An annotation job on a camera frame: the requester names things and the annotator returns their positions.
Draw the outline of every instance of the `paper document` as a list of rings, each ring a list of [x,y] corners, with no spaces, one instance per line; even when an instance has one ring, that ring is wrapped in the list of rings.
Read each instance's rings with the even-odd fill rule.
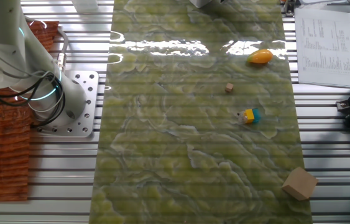
[[[350,88],[350,13],[296,9],[300,83]]]

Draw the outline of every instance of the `blue block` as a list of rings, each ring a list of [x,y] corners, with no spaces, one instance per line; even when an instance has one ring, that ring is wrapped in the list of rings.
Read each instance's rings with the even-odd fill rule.
[[[253,123],[258,123],[260,121],[260,118],[261,118],[260,113],[259,113],[259,109],[257,109],[257,108],[252,109],[252,112],[253,112],[254,117],[255,117]]]

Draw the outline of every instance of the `black cable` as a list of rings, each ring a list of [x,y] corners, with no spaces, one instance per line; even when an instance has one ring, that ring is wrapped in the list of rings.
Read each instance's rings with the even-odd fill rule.
[[[64,107],[65,107],[65,94],[63,92],[64,89],[63,89],[61,82],[53,74],[48,74],[46,76],[46,78],[48,78],[49,80],[53,78],[51,84],[53,85],[54,89],[56,90],[55,91],[56,99],[61,100],[61,102],[59,102],[59,104],[57,106],[55,106],[55,109],[52,111],[52,113],[49,115],[49,117],[45,121],[43,121],[39,124],[36,124],[36,125],[31,124],[31,128],[37,128],[37,127],[41,127],[41,126],[45,126],[47,124],[50,124],[51,122],[53,122],[55,119],[57,119],[60,116],[60,114],[63,112]],[[42,83],[43,80],[44,80],[44,78],[41,78],[36,83],[34,83],[32,86],[30,86],[28,89],[26,89],[22,92],[19,92],[19,93],[13,94],[13,95],[0,95],[0,103],[2,103],[4,105],[8,105],[8,106],[23,106],[23,105],[27,104],[29,101],[31,101],[33,99],[39,85]],[[28,99],[26,99],[25,102],[22,102],[22,103],[16,103],[16,104],[9,103],[9,102],[1,99],[1,98],[11,98],[11,97],[15,97],[15,96],[21,96],[21,95],[31,91],[32,89],[34,89],[34,90],[31,93],[30,97]]]
[[[38,85],[40,85],[40,83],[43,81],[43,79],[41,78],[40,80],[38,80]],[[24,106],[26,104],[28,104],[29,101],[32,100],[32,98],[34,97],[35,93],[37,92],[37,88],[34,88],[34,90],[32,91],[30,97],[28,99],[25,100],[25,102],[22,103],[9,103],[6,102],[4,100],[1,99],[0,97],[0,103],[4,104],[4,105],[8,105],[8,106]]]
[[[27,74],[28,76],[33,76],[32,74],[29,74],[29,73],[27,73],[27,72],[25,72],[25,71],[23,71],[23,70],[20,70],[20,69],[16,68],[15,66],[11,65],[9,62],[5,61],[5,60],[2,59],[1,57],[0,57],[0,61],[4,62],[6,65],[8,65],[8,66],[10,66],[10,67],[12,67],[12,68],[14,68],[14,69],[16,69],[16,70],[19,71],[19,72],[25,73],[25,74]]]
[[[21,96],[21,95],[28,93],[29,91],[31,91],[34,88],[38,88],[40,84],[41,84],[41,82],[37,81],[36,83],[34,83],[32,86],[30,86],[28,89],[26,89],[24,91],[21,91],[21,92],[18,92],[16,94],[12,94],[12,95],[0,95],[0,97],[1,98],[12,98],[15,96]]]
[[[41,127],[41,126],[45,126],[45,125],[48,125],[50,124],[51,122],[53,122],[55,119],[57,119],[61,113],[63,112],[64,110],[64,106],[65,106],[65,94],[63,92],[63,87],[62,87],[62,84],[61,82],[55,77],[55,81],[52,82],[52,85],[54,86],[54,88],[56,89],[56,99],[59,100],[61,95],[63,94],[63,98],[62,98],[62,102],[60,102],[54,109],[54,111],[49,115],[49,117],[39,123],[39,124],[31,124],[31,128],[38,128],[38,127]]]

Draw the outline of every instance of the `brown box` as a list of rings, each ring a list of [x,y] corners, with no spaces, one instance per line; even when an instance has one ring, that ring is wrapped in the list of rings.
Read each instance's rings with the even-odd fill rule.
[[[231,83],[227,83],[227,85],[226,85],[226,92],[231,92],[231,90],[233,90],[233,84],[231,84]]]
[[[303,168],[294,169],[284,182],[282,190],[297,200],[309,199],[313,194],[318,179],[306,172]]]

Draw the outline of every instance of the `metal rail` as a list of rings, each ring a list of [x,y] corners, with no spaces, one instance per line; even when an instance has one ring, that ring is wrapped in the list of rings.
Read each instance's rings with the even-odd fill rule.
[[[26,16],[60,21],[68,34],[68,70],[99,73],[94,134],[87,139],[33,138],[30,151],[29,201],[0,203],[0,224],[88,223],[103,105],[106,62],[114,1],[99,1],[98,13],[79,14],[70,1],[23,0]],[[350,11],[350,6],[333,6]],[[335,102],[350,90],[298,83],[293,18],[284,18],[287,51],[307,171],[320,182],[311,198],[315,223],[350,223],[350,130]],[[53,56],[63,40],[56,37]]]

